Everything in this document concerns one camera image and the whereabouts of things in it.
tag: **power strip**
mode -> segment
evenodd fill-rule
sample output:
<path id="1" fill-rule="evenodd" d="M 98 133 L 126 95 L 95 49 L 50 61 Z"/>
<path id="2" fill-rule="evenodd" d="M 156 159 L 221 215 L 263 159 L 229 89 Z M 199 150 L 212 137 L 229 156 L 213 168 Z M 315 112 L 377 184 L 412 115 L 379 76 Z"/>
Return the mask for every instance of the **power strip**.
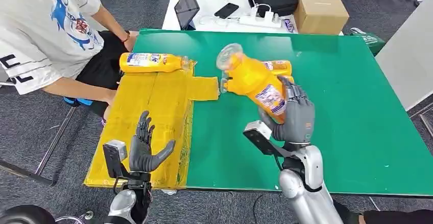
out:
<path id="1" fill-rule="evenodd" d="M 241 16 L 239 18 L 239 24 L 250 25 L 250 26 L 258 26 L 265 28 L 280 28 L 281 20 L 278 16 L 274 17 L 274 12 L 267 11 L 263 17 L 256 17 L 257 8 L 251 8 L 251 13 L 249 16 Z"/>

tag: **robotic thumb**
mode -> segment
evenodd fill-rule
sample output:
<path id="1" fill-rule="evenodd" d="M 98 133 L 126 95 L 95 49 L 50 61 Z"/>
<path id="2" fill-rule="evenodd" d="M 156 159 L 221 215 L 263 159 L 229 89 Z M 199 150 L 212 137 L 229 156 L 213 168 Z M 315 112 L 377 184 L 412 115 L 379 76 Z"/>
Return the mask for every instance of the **robotic thumb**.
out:
<path id="1" fill-rule="evenodd" d="M 269 129 L 272 131 L 275 129 L 275 127 L 278 125 L 271 116 L 268 115 L 268 113 L 261 107 L 258 107 L 258 115 L 260 116 L 261 121 L 263 121 Z"/>
<path id="2" fill-rule="evenodd" d="M 258 107 L 258 115 L 260 116 L 261 121 L 271 129 L 272 137 L 277 141 L 284 141 L 284 124 L 275 122 L 274 119 L 261 107 Z"/>
<path id="3" fill-rule="evenodd" d="M 175 144 L 175 140 L 170 140 L 163 150 L 156 155 L 152 155 L 149 172 L 156 170 L 156 168 L 158 168 L 158 166 L 164 162 L 164 160 L 166 160 L 170 154 L 172 154 Z"/>

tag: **green bag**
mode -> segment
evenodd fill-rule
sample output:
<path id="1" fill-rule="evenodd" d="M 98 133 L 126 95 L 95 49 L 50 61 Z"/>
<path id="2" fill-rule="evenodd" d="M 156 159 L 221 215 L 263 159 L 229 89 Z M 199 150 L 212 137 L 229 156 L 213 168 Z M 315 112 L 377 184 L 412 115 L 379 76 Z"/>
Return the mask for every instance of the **green bag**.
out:
<path id="1" fill-rule="evenodd" d="M 360 36 L 364 39 L 365 44 L 370 48 L 370 51 L 374 56 L 376 56 L 386 44 L 385 41 L 373 33 L 366 33 L 358 28 L 351 28 L 350 31 L 350 35 Z"/>

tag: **cardboard box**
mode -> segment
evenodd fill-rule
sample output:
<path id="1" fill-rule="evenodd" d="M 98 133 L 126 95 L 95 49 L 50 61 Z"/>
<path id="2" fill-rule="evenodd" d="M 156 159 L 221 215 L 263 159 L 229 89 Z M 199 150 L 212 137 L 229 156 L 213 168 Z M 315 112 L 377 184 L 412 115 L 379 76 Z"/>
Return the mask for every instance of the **cardboard box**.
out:
<path id="1" fill-rule="evenodd" d="M 300 34 L 339 34 L 349 19 L 341 0 L 298 0 L 294 13 Z"/>

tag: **bottle label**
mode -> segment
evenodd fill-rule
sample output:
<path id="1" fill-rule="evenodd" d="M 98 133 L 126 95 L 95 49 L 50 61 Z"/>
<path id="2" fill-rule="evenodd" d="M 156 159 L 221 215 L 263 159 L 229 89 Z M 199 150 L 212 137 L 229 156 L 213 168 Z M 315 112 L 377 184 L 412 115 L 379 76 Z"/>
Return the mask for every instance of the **bottle label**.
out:
<path id="1" fill-rule="evenodd" d="M 264 66 L 268 70 L 280 70 L 280 69 L 287 69 L 287 63 L 286 61 L 280 60 L 280 61 L 267 61 L 262 62 Z"/>
<path id="2" fill-rule="evenodd" d="M 276 115 L 281 115 L 284 113 L 285 100 L 281 93 L 273 85 L 267 85 L 265 89 L 262 90 L 255 97 L 265 107 L 270 109 L 272 113 Z"/>
<path id="3" fill-rule="evenodd" d="M 167 63 L 167 54 L 131 53 L 126 59 L 129 66 L 156 66 L 159 63 Z"/>

